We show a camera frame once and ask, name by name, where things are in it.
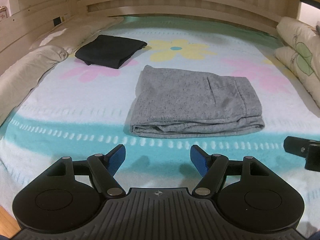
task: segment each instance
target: headboard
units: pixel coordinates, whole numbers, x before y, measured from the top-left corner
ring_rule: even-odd
[[[64,14],[166,14],[205,17],[277,35],[281,17],[296,18],[300,0],[11,0],[13,15],[0,22],[0,74],[27,52]]]

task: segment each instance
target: silver screw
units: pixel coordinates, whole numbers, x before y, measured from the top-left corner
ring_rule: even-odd
[[[123,190],[118,188],[118,187],[112,187],[112,188],[107,190],[107,193],[110,196],[118,196],[118,195],[122,194],[122,192],[123,192]]]
[[[198,194],[199,196],[207,196],[210,194],[210,190],[206,187],[199,187],[195,190],[196,194]]]

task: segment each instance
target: folded black cloth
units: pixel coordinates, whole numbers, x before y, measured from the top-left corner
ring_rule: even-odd
[[[96,64],[118,69],[144,46],[147,46],[144,41],[99,35],[94,41],[81,47],[75,56],[87,65]]]

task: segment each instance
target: fabric fold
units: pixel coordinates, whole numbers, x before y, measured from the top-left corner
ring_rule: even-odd
[[[130,129],[151,138],[244,135],[264,128],[261,115],[245,77],[146,65]]]

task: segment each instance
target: mattress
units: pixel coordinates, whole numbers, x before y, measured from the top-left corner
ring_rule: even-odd
[[[320,173],[286,153],[287,136],[319,139],[320,110],[297,78],[273,57],[283,44],[264,33],[214,22],[172,17],[126,17],[99,34],[148,43],[116,70],[87,66],[70,55],[39,84],[0,127],[0,205],[12,214],[15,194],[62,156],[83,160],[117,144],[126,160],[115,174],[130,187],[188,187],[201,179],[190,147],[232,160],[252,155],[292,185],[305,201],[298,231],[320,228]],[[145,65],[245,76],[262,104],[264,130],[243,136],[155,139],[130,134],[137,83]],[[89,183],[87,177],[77,177]],[[227,183],[239,180],[228,178]]]

